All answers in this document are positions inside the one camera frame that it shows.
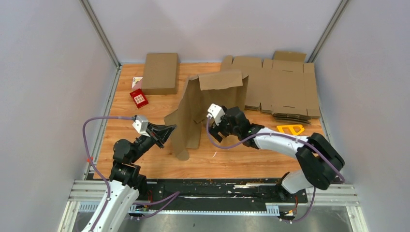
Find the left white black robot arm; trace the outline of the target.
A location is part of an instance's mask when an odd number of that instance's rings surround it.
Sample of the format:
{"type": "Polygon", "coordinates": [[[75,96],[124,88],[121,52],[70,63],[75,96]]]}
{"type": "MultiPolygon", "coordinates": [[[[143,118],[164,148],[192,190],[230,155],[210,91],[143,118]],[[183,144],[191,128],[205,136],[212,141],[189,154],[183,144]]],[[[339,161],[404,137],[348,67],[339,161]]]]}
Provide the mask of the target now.
{"type": "Polygon", "coordinates": [[[148,194],[146,176],[134,165],[153,146],[163,148],[176,125],[157,125],[136,119],[132,126],[140,134],[134,142],[117,141],[113,147],[113,167],[105,180],[106,191],[85,232],[116,232],[135,200],[148,194]]]}

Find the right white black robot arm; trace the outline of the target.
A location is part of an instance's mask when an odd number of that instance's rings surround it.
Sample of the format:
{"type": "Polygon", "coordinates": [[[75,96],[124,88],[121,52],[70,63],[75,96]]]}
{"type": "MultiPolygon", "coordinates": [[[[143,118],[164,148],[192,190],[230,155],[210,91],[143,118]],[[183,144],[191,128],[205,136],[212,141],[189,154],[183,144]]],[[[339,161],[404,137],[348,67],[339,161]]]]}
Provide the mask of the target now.
{"type": "Polygon", "coordinates": [[[227,109],[211,104],[207,110],[207,135],[216,147],[231,149],[239,145],[270,150],[298,161],[300,169],[286,173],[276,183],[279,200],[288,202],[303,189],[326,190],[336,177],[341,177],[345,160],[319,133],[295,136],[250,123],[238,107],[227,109]]]}

